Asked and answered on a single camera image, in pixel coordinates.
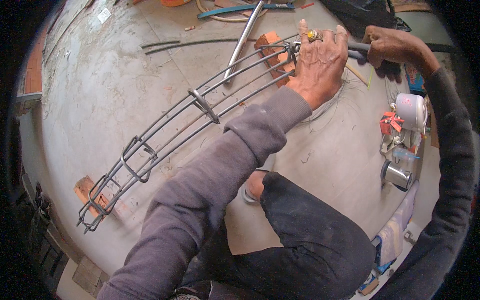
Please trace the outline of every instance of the rebar cage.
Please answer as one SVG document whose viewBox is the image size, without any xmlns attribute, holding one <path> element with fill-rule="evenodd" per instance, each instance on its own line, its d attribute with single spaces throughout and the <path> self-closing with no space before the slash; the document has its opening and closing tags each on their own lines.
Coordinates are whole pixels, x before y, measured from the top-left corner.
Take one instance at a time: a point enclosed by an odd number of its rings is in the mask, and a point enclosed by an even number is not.
<svg viewBox="0 0 480 300">
<path fill-rule="evenodd" d="M 260 46 L 258 50 L 254 51 L 253 53 L 239 59 L 235 63 L 227 66 L 223 70 L 219 71 L 212 77 L 208 78 L 205 82 L 200 84 L 198 87 L 195 89 L 188 89 L 187 95 L 180 99 L 178 102 L 173 104 L 168 110 L 164 111 L 158 119 L 156 119 L 153 123 L 148 126 L 148 128 L 141 133 L 140 135 L 134 136 L 130 142 L 124 147 L 120 158 L 117 160 L 117 162 L 113 165 L 113 167 L 108 171 L 105 175 L 103 175 L 95 184 L 94 186 L 90 189 L 88 192 L 88 202 L 83 205 L 83 207 L 79 211 L 79 220 L 77 222 L 77 226 L 80 224 L 83 224 L 85 226 L 84 234 L 87 233 L 88 231 L 95 231 L 98 225 L 100 224 L 100 221 L 105 217 L 108 216 L 113 208 L 115 207 L 115 204 L 117 203 L 118 199 L 130 188 L 132 187 L 136 182 L 141 182 L 141 183 L 146 183 L 149 178 L 150 178 L 150 173 L 151 170 L 158 165 L 160 162 L 162 162 L 168 155 L 170 155 L 172 152 L 174 152 L 177 148 L 182 146 L 186 141 L 194 137 L 196 134 L 198 134 L 200 131 L 205 129 L 207 126 L 210 124 L 219 124 L 220 123 L 220 118 L 231 111 L 233 108 L 236 106 L 240 105 L 242 102 L 248 100 L 252 96 L 258 94 L 259 92 L 263 91 L 264 89 L 268 88 L 269 86 L 275 84 L 276 82 L 286 78 L 287 76 L 293 76 L 294 75 L 294 70 L 291 70 L 289 72 L 285 72 L 283 70 L 277 70 L 278 67 L 287 64 L 291 61 L 293 61 L 295 64 L 297 63 L 295 54 L 298 53 L 299 51 L 299 44 L 298 42 L 285 42 L 287 39 L 296 37 L 298 34 L 289 36 L 287 38 L 281 39 L 274 44 L 271 45 L 264 45 Z M 270 55 L 263 55 L 262 50 L 264 48 L 280 48 L 281 50 L 276 51 Z M 287 60 L 281 61 L 278 64 L 271 66 L 268 63 L 268 59 L 273 58 L 281 53 L 288 53 L 288 58 Z M 242 61 L 256 55 L 260 54 L 262 56 L 261 59 L 258 61 L 249 64 L 248 66 L 233 72 L 231 75 L 228 77 L 223 78 L 222 80 L 218 81 L 217 83 L 210 85 L 210 82 L 212 82 L 216 77 L 219 75 L 223 74 L 225 71 L 228 69 L 232 68 L 233 66 L 241 63 Z M 255 76 L 239 88 L 236 88 L 233 90 L 231 93 L 228 95 L 224 96 L 221 98 L 219 101 L 216 103 L 209 105 L 208 102 L 205 100 L 205 95 L 211 93 L 214 91 L 217 87 L 219 87 L 221 84 L 228 82 L 230 79 L 233 77 L 253 68 L 254 66 L 266 62 L 268 65 L 268 69 L 262 72 L 261 74 Z M 281 71 L 281 75 L 270 82 L 264 84 L 260 88 L 248 93 L 246 96 L 242 97 L 241 99 L 236 99 L 234 103 L 232 103 L 230 106 L 228 106 L 226 109 L 216 113 L 214 111 L 214 108 L 218 106 L 220 103 L 234 95 L 236 92 L 239 90 L 247 87 L 249 84 L 254 82 L 255 80 L 259 79 L 260 77 L 268 74 L 269 72 L 276 70 L 276 71 Z M 205 91 L 199 92 L 199 90 L 203 87 L 206 87 Z M 147 142 L 155 136 L 155 134 L 161 130 L 166 124 L 168 124 L 170 121 L 172 121 L 174 118 L 176 118 L 180 113 L 185 111 L 188 107 L 191 105 L 197 107 L 200 110 L 200 114 L 195 117 L 192 121 L 190 121 L 188 124 L 186 124 L 183 128 L 179 129 L 172 137 L 170 137 L 165 143 L 161 145 L 158 149 L 152 148 Z M 183 138 L 180 141 L 175 141 L 174 140 L 184 131 L 186 131 L 189 127 L 191 127 L 196 121 L 198 121 L 201 117 L 203 116 L 208 116 L 209 120 L 201 125 L 199 128 L 188 134 L 185 138 Z M 167 146 L 169 146 L 168 150 L 164 151 L 161 155 L 159 154 L 160 151 L 165 149 Z M 141 164 L 139 168 L 134 170 L 129 164 L 128 160 L 136 153 L 139 153 L 140 151 L 145 151 L 149 154 L 149 157 L 145 159 L 145 161 Z M 125 168 L 132 176 L 128 177 L 127 180 L 124 183 L 118 182 L 118 180 L 115 177 L 115 174 L 122 169 Z M 115 185 L 117 186 L 118 190 L 113 194 L 112 199 L 108 204 L 105 205 L 105 207 L 102 207 L 100 204 L 96 203 L 94 199 L 97 199 L 102 192 L 102 190 L 108 186 L 108 185 Z M 98 216 L 94 218 L 94 220 L 91 223 L 87 223 L 85 221 L 85 216 L 87 211 L 90 208 L 94 208 L 98 212 Z"/>
</svg>

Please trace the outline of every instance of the orange container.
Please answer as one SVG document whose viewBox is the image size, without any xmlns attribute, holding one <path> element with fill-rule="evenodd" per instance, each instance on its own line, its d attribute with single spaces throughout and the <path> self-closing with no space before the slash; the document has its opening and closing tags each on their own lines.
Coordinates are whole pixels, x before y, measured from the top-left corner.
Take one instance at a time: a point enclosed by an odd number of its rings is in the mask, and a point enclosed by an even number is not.
<svg viewBox="0 0 480 300">
<path fill-rule="evenodd" d="M 190 1 L 191 0 L 160 0 L 160 3 L 163 6 L 172 7 L 172 6 L 180 6 L 180 5 L 185 4 L 187 2 L 190 2 Z"/>
</svg>

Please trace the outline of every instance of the blue strap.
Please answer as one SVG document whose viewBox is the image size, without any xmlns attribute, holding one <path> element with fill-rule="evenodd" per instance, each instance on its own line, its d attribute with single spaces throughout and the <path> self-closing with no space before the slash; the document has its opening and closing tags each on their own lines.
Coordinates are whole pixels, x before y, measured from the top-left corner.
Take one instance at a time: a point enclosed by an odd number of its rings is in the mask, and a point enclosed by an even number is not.
<svg viewBox="0 0 480 300">
<path fill-rule="evenodd" d="M 250 5 L 240 5 L 240 6 L 233 6 L 233 7 L 227 7 L 227 8 L 221 8 L 209 12 L 203 12 L 197 15 L 198 19 L 202 19 L 211 15 L 219 14 L 219 13 L 225 13 L 225 12 L 237 12 L 237 11 L 245 11 L 245 10 L 252 10 L 256 7 L 256 4 L 250 4 Z M 287 4 L 265 4 L 264 5 L 265 9 L 271 9 L 271 8 L 286 8 L 286 9 L 294 9 L 295 6 L 291 3 Z"/>
</svg>

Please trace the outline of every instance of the plastic bottle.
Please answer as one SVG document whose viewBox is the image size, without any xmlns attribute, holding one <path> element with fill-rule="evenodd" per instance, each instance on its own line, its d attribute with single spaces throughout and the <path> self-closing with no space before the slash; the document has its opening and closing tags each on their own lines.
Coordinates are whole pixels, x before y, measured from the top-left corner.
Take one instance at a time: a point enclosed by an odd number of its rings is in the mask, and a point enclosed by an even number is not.
<svg viewBox="0 0 480 300">
<path fill-rule="evenodd" d="M 395 157 L 396 159 L 401 159 L 401 160 L 407 161 L 409 165 L 410 165 L 410 163 L 412 163 L 415 159 L 419 159 L 419 158 L 420 158 L 420 157 L 418 157 L 418 156 L 415 156 L 415 154 L 411 153 L 411 152 L 408 151 L 407 149 L 400 148 L 400 147 L 397 147 L 397 148 L 393 149 L 392 155 L 393 155 L 393 157 Z"/>
</svg>

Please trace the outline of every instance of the gray sweatshirt sleeve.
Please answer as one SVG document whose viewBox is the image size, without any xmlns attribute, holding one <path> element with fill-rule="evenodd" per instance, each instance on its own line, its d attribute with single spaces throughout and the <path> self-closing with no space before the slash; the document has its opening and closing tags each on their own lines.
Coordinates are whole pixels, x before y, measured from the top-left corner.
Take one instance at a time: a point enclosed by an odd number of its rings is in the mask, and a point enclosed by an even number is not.
<svg viewBox="0 0 480 300">
<path fill-rule="evenodd" d="M 283 148 L 285 134 L 311 113 L 299 94 L 283 86 L 267 102 L 250 105 L 227 122 L 222 137 L 158 190 L 139 241 L 97 299 L 170 296 L 190 260 L 219 228 L 239 187 Z"/>
</svg>

